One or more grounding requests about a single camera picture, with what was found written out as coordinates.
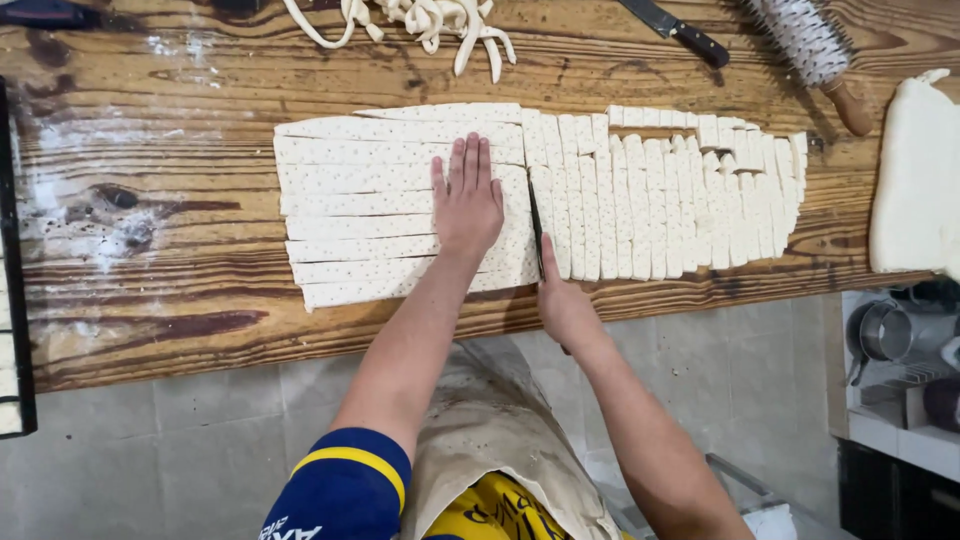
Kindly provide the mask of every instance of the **apron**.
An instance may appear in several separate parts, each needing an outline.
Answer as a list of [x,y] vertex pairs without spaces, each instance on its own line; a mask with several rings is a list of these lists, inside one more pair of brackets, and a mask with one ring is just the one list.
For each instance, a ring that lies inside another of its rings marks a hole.
[[509,338],[453,344],[414,463],[400,540],[420,540],[454,500],[492,471],[522,485],[571,537],[621,538]]

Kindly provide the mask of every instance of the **yellow stripe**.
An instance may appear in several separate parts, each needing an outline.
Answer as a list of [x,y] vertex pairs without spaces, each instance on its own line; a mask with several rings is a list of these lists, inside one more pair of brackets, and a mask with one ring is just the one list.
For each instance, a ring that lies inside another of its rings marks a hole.
[[400,512],[401,513],[403,512],[403,504],[405,503],[405,499],[406,499],[406,492],[403,489],[403,480],[400,479],[400,475],[396,472],[396,469],[394,469],[390,465],[390,463],[387,463],[386,459],[380,457],[377,454],[372,454],[370,452],[367,452],[366,450],[360,450],[359,448],[350,448],[346,446],[321,448],[316,452],[311,452],[304,459],[301,459],[300,463],[298,463],[297,466],[294,467],[294,472],[290,474],[290,477],[292,478],[293,475],[295,475],[297,471],[300,469],[300,467],[302,467],[303,465],[306,465],[307,463],[311,463],[318,459],[331,459],[331,458],[349,459],[350,461],[363,463],[364,465],[367,465],[368,467],[374,469],[376,472],[386,477],[387,480],[389,480],[390,483],[394,485],[394,489],[396,489],[396,495],[400,497]]

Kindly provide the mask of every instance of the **wood grain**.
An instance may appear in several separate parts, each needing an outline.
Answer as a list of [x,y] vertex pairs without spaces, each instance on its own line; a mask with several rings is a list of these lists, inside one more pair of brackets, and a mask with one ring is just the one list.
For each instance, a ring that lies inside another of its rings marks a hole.
[[[116,0],[109,30],[0,28],[37,390],[363,350],[399,301],[304,312],[271,146],[277,123],[358,109],[618,103],[809,132],[818,147],[783,258],[671,282],[585,284],[605,320],[925,277],[869,270],[879,130],[848,136],[826,98],[787,79],[738,3],[660,3],[727,46],[731,64],[709,70],[614,0],[498,3],[489,22],[510,34],[519,63],[506,64],[496,86],[482,47],[460,78],[455,40],[429,56],[385,21],[383,43],[358,32],[342,49],[319,49],[278,1],[238,19],[200,0]],[[321,32],[339,35],[339,11],[305,9]],[[904,77],[960,69],[956,2],[836,0],[828,9],[858,49],[847,78],[875,119]],[[960,97],[956,77],[938,87]],[[471,296],[458,335],[539,325],[534,289],[523,287]]]

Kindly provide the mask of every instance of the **blue and yellow jersey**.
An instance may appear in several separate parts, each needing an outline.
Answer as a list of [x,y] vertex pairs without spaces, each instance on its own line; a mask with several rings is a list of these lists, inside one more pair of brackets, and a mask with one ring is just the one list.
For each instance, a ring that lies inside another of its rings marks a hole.
[[[386,435],[332,431],[294,468],[258,540],[388,540],[400,528],[410,473],[406,453]],[[519,482],[492,472],[457,497],[424,540],[569,538]]]

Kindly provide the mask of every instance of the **baking tray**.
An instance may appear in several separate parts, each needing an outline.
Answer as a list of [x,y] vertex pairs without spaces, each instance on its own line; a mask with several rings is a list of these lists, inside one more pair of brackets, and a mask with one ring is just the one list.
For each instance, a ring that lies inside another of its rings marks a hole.
[[[19,397],[0,398],[0,402],[20,402],[23,431],[0,435],[0,439],[22,437],[36,431],[36,392],[34,364],[31,359],[30,332],[27,328],[27,299],[23,287],[23,264],[20,258],[20,229],[16,219],[16,193],[13,190],[13,148],[11,145],[10,108],[7,101],[7,81],[0,77],[0,236],[4,250],[4,271],[7,272],[7,301],[10,302],[11,330],[0,333],[13,335],[13,358],[16,362]],[[0,293],[0,302],[4,302]]]

